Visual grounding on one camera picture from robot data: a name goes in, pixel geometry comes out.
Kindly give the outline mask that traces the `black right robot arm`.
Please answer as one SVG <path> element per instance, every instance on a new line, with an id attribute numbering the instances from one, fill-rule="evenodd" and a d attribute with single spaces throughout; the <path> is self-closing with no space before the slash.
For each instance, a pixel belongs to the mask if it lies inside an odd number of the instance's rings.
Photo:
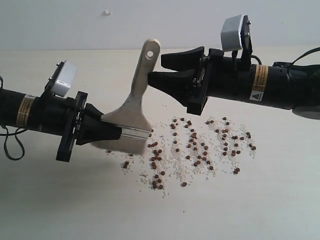
<path id="1" fill-rule="evenodd" d="M 148 74 L 148 85 L 171 96 L 189 114 L 201 115 L 209 97 L 289 110 L 317 120 L 320 117 L 320 67 L 295 62 L 252 63 L 244 50 L 225 56 L 204 47 L 162 54 L 163 71 Z"/>

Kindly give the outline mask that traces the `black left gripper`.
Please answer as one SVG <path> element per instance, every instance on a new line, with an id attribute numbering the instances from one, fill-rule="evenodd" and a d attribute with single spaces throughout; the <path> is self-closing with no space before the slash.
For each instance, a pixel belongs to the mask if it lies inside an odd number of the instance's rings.
<path id="1" fill-rule="evenodd" d="M 46 92 L 37 98 L 36 105 L 32 107 L 33 129 L 61 137 L 56 154 L 57 161 L 70 161 L 74 143 L 85 145 L 118 140 L 121 137 L 121 127 L 101 121 L 103 113 L 91 103 L 85 106 L 87 96 L 88 94 L 82 91 L 77 92 L 75 98 L 63 98 Z M 87 118 L 81 123 L 84 113 L 92 119 Z"/>

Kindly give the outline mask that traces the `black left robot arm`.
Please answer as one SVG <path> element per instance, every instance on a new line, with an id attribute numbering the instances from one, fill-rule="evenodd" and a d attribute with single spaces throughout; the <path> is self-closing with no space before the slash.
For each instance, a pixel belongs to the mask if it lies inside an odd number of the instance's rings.
<path id="1" fill-rule="evenodd" d="M 69 162 L 74 145 L 118 140 L 122 128 L 101 121 L 102 112 L 87 103 L 87 93 L 62 98 L 52 93 L 40 97 L 2 89 L 0 125 L 60 136 L 56 160 Z"/>

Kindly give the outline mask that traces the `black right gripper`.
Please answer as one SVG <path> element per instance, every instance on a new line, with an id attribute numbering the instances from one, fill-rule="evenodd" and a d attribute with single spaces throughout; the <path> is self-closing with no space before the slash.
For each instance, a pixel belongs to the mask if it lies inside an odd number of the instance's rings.
<path id="1" fill-rule="evenodd" d="M 243 50 L 241 58 L 233 51 L 224 56 L 219 49 L 205 47 L 162 54 L 163 68 L 176 72 L 153 71 L 147 83 L 177 100 L 188 114 L 200 116 L 209 97 L 248 103 L 252 87 L 251 50 Z M 200 65 L 199 73 L 194 70 Z"/>

